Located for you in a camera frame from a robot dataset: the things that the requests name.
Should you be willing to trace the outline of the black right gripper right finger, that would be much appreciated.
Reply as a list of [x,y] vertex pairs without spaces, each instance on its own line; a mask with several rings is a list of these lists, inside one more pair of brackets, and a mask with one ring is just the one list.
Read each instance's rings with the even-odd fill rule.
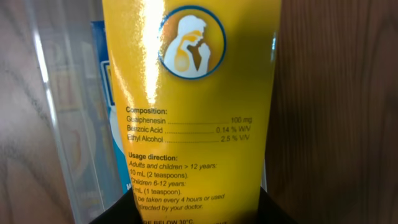
[[297,224],[287,213],[281,209],[261,187],[259,205],[257,209],[257,224]]

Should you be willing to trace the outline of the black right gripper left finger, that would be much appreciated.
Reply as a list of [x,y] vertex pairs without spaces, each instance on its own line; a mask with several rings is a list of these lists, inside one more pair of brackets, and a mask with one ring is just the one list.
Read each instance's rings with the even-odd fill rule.
[[92,220],[90,224],[143,224],[132,189],[129,189],[114,205]]

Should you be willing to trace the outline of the blue cooling patch box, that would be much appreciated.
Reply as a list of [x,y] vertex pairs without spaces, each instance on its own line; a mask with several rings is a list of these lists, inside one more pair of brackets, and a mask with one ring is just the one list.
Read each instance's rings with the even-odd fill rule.
[[104,21],[93,21],[90,22],[90,26],[93,32],[95,52],[99,64],[99,72],[104,91],[106,110],[108,112],[108,120],[110,124],[119,178],[121,181],[122,190],[124,193],[126,193],[131,188],[131,181],[127,170],[126,158],[121,140],[118,119],[116,116],[116,106],[111,83],[111,66],[108,56],[105,25]]

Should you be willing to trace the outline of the clear plastic container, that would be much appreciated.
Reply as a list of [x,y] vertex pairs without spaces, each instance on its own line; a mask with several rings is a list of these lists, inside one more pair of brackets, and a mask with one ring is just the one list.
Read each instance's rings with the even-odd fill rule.
[[50,125],[76,223],[125,193],[119,178],[90,22],[104,1],[27,1]]

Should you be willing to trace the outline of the yellow cough syrup box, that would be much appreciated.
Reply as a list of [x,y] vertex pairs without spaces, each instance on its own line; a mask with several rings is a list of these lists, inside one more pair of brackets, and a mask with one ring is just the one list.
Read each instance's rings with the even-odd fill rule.
[[144,223],[254,223],[280,1],[103,2],[113,101]]

